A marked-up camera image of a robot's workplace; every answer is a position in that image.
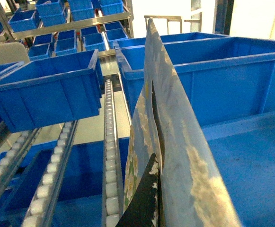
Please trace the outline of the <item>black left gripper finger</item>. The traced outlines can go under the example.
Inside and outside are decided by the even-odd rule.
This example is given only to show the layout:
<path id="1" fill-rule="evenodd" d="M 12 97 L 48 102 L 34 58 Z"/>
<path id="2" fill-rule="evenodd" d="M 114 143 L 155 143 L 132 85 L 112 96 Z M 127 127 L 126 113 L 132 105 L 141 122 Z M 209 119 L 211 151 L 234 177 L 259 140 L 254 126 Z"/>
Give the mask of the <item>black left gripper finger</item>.
<path id="1" fill-rule="evenodd" d="M 152 154 L 135 194 L 117 223 L 118 227 L 159 227 L 160 169 Z"/>

